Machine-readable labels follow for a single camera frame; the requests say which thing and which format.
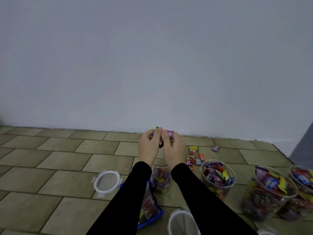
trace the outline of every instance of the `tiled floor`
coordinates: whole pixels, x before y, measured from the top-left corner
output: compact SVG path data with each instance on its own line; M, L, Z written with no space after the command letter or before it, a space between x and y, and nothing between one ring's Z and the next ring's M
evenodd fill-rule
M0 127L0 233L85 234L118 190L97 197L91 179L103 170L117 170L125 180L138 161L139 137L132 133ZM197 145L207 159L228 163L235 171L236 185L225 203L256 229L239 206L254 165L274 166L287 173L292 163L265 142L205 137L184 140L186 155L188 146ZM221 147L217 153L211 150L215 144ZM163 149L156 161L164 163ZM200 178L200 167L195 166L194 173ZM138 234L166 234L171 212L186 205L175 182L170 195L156 194L156 198L165 214ZM309 234L313 216L296 223L269 218L266 224L281 234Z

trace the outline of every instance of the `round plastic container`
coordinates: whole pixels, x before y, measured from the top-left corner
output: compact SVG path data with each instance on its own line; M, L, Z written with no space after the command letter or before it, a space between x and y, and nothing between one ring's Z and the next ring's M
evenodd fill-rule
M164 164L165 160L155 160L152 165L151 186L157 193L165 194L170 189L171 174L170 168Z
M176 209L171 213L167 231L169 235L201 235L194 217L190 211L185 208Z
M244 214L254 221L264 221L268 216L276 213L289 199L295 197L298 193L295 183L286 175L271 167L260 167L282 176L286 181L288 190L291 192L290 195L285 196L269 190L260 182L256 176L256 170L254 170L253 178L248 185L241 204Z
M234 181L230 186L218 186L216 184L214 184L213 182L211 182L210 180L208 180L205 177L205 174L203 173L203 169L205 167L206 164L211 163L211 162L220 162L223 164L223 166L225 167L225 169L227 169L228 175L229 177L234 177ZM231 187L235 184L236 182L236 175L234 173L234 171L224 162L221 161L216 161L216 160L206 160L202 163L201 165L201 181L213 192L215 193L215 195L220 198L222 201L225 200L227 194L229 193Z
M292 171L296 168L308 170L302 166L291 166L289 168L289 177L296 184L298 188L298 195L291 198L278 212L277 215L286 221L296 221L300 218L304 219L308 215L313 213L313 187L303 185L292 174Z
M114 191L122 183L117 171L103 171L98 177L94 177L91 181L94 189L98 193L98 197L104 197L106 194Z

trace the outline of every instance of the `forearm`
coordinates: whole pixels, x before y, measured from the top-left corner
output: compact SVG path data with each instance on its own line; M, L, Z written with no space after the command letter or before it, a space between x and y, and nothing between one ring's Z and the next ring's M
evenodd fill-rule
M116 226L115 233L136 234L140 209L145 195L147 182L151 176L151 168L145 162L137 162L123 186L107 205L87 234L99 233L104 226L116 224L121 215L123 225Z
M172 178L192 213L201 234L211 232L257 234L246 222L211 192L184 163L175 166Z

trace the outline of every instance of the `clear lid with white rim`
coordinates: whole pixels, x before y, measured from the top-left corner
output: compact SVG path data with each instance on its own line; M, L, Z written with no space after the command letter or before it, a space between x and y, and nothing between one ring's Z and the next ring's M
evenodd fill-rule
M93 183L94 189L98 193L97 196L104 197L114 191L122 183L122 180L117 171L105 170L99 173L98 177L94 177L91 183Z
M169 235L201 235L200 230L189 209L176 209L171 213L167 225Z

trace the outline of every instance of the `person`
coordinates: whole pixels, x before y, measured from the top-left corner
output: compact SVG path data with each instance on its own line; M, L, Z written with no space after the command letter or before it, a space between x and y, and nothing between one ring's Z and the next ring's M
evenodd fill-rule
M154 137L148 130L139 139L139 162L107 205L87 234L96 234L106 226L114 225L116 234L136 234L140 209L147 182L152 173L152 164L159 152L161 135L164 142L164 158L171 169L171 176L196 221L201 234L257 234L233 210L211 192L185 164L185 143L178 133L172 135L170 144L167 130L159 127Z

